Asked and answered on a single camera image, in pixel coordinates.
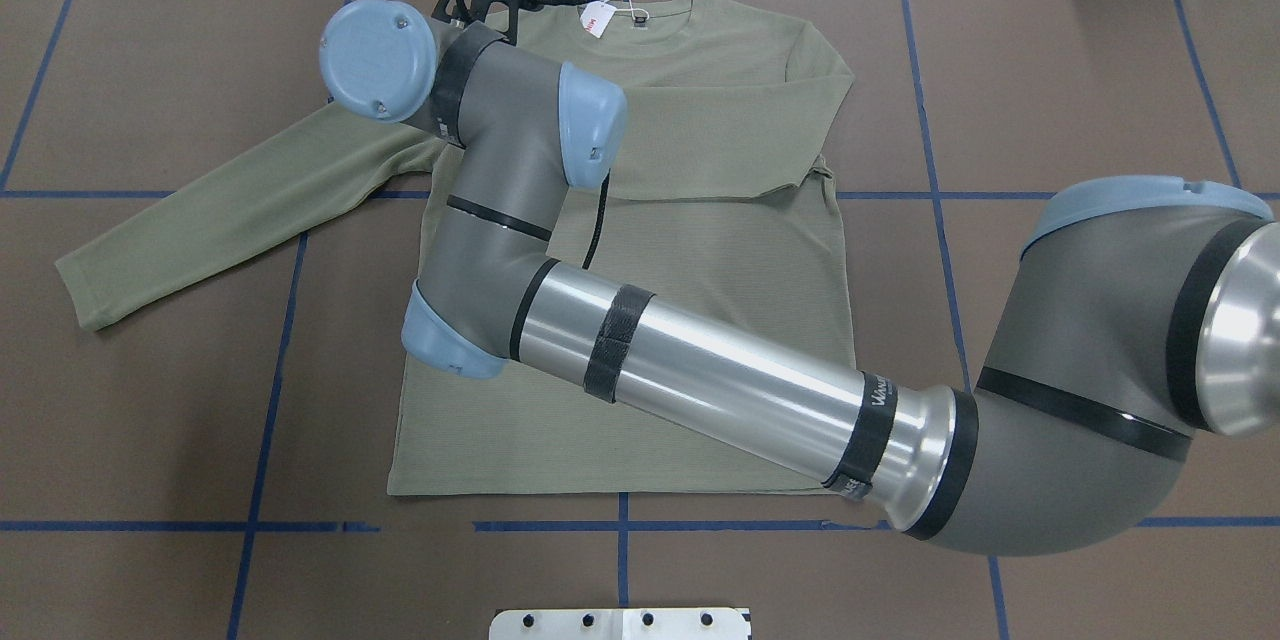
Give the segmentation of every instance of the black velcro strap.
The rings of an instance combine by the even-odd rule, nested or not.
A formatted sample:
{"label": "black velcro strap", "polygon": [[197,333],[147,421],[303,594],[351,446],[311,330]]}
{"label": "black velcro strap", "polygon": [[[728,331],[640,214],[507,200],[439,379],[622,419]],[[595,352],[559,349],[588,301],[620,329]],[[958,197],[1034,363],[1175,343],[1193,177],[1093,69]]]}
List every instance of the black velcro strap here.
{"label": "black velcro strap", "polygon": [[872,476],[884,457],[888,434],[893,430],[897,413],[897,385],[892,380],[870,372],[863,374],[863,404],[858,408],[854,431],[840,457],[835,472],[822,484],[842,495],[865,495]]}
{"label": "black velcro strap", "polygon": [[471,78],[471,69],[476,65],[480,52],[499,40],[503,40],[499,31],[489,28],[484,22],[472,22],[445,49],[440,65],[435,69],[435,84],[431,84],[431,93],[428,96],[431,120],[435,122],[435,132],[440,138],[461,148],[466,148],[458,140],[462,92],[467,87],[467,79]]}
{"label": "black velcro strap", "polygon": [[974,453],[978,452],[978,403],[969,393],[951,393],[956,402],[956,429],[951,434],[951,449],[947,451],[947,463],[942,467],[938,488],[933,490],[920,518],[906,529],[906,534],[916,540],[928,540],[946,527],[960,503],[965,484],[969,483]]}
{"label": "black velcro strap", "polygon": [[1245,219],[1231,221],[1230,225],[1217,230],[1192,264],[1169,319],[1169,335],[1165,340],[1169,398],[1174,402],[1178,415],[1201,430],[1210,429],[1199,407],[1199,392],[1196,389],[1196,360],[1204,312],[1226,262],[1230,262],[1240,244],[1262,225],[1266,225],[1266,221]]}
{"label": "black velcro strap", "polygon": [[494,224],[508,227],[508,229],[517,230],[517,233],[531,236],[531,238],[539,238],[544,243],[552,242],[552,230],[545,229],[545,227],[534,225],[531,221],[512,218],[507,215],[507,212],[498,212],[493,207],[485,207],[483,204],[471,202],[467,198],[458,197],[458,195],[449,195],[448,206],[453,207],[453,210],[467,212],[467,215],[474,215],[480,220],[494,221]]}
{"label": "black velcro strap", "polygon": [[589,396],[595,396],[607,403],[613,402],[613,390],[617,389],[618,376],[622,375],[622,361],[627,358],[631,338],[640,325],[640,315],[650,300],[653,293],[636,285],[622,285],[618,294],[613,294],[613,305],[609,312],[604,314],[600,330],[595,334],[595,347],[591,348],[591,358],[582,378],[582,389]]}
{"label": "black velcro strap", "polygon": [[511,325],[511,347],[507,348],[507,355],[516,362],[520,362],[520,338],[525,334],[525,319],[529,317],[529,308],[534,306],[538,289],[541,288],[543,280],[547,279],[547,274],[556,268],[557,262],[558,260],[553,257],[547,259],[547,262],[534,273],[534,279],[525,288],[525,297],[520,298],[520,307],[516,308],[516,321]]}
{"label": "black velcro strap", "polygon": [[1160,422],[996,367],[982,369],[978,388],[1162,458],[1183,462],[1192,447],[1188,435]]}

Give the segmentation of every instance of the white tag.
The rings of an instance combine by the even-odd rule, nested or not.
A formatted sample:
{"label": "white tag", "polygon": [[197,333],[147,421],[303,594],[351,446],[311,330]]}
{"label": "white tag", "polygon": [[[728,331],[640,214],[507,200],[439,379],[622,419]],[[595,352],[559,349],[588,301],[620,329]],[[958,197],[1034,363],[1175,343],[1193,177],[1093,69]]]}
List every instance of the white tag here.
{"label": "white tag", "polygon": [[609,5],[609,3],[586,3],[586,6],[582,8],[582,29],[595,35],[596,38],[602,37],[604,28],[608,28],[609,20],[613,19],[617,10],[618,8]]}

